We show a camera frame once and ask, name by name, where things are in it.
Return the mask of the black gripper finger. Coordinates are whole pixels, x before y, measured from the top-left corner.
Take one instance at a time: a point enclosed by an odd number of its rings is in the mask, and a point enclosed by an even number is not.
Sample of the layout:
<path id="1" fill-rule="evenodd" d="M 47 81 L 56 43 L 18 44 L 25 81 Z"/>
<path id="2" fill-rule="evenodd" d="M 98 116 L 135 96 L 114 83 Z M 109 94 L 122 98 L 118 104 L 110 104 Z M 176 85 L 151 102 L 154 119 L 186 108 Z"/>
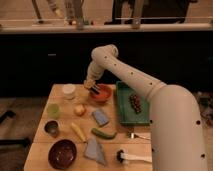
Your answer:
<path id="1" fill-rule="evenodd" d="M 91 91 L 95 94 L 97 94 L 98 92 L 96 91 L 96 89 L 94 89 L 93 87 L 91 88 Z"/>
<path id="2" fill-rule="evenodd" d="M 98 85 L 95 85 L 95 88 L 96 88 L 97 91 L 101 90 L 101 88 Z"/>

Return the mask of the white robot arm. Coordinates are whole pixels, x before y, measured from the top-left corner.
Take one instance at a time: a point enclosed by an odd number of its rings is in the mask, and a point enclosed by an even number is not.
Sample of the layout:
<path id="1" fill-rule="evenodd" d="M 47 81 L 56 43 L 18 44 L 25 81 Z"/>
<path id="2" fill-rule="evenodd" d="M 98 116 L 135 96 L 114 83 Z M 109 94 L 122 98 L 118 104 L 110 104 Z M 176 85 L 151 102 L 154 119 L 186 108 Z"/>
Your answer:
<path id="1" fill-rule="evenodd" d="M 108 70 L 149 102 L 153 171 L 208 171 L 199 105 L 189 90 L 119 61 L 114 45 L 94 48 L 91 57 L 89 79 Z"/>

